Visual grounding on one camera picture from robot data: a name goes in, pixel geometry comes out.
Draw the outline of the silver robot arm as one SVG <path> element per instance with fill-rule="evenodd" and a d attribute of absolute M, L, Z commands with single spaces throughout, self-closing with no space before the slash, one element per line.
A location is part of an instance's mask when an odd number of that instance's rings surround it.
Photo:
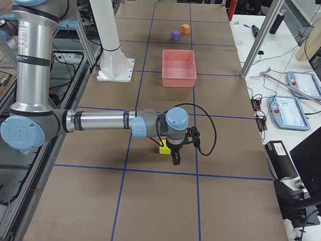
<path fill-rule="evenodd" d="M 18 79 L 16 102 L 1 125 L 1 137 L 12 148 L 27 152 L 62 133 L 129 129 L 135 138 L 167 145 L 173 164 L 180 163 L 182 146 L 200 147 L 200 134 L 189 126 L 181 104 L 162 112 L 83 112 L 49 106 L 52 35 L 59 24 L 78 27 L 76 1 L 13 1 L 18 19 Z"/>

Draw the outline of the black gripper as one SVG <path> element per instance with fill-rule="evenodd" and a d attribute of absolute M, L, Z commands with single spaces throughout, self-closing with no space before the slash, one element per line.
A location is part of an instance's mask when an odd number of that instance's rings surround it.
<path fill-rule="evenodd" d="M 179 150 L 184 145 L 193 144 L 199 151 L 201 150 L 200 133 L 196 127 L 187 128 L 185 133 L 180 133 L 179 137 L 167 136 L 167 147 L 171 150 L 173 165 L 179 165 L 181 162 Z"/>

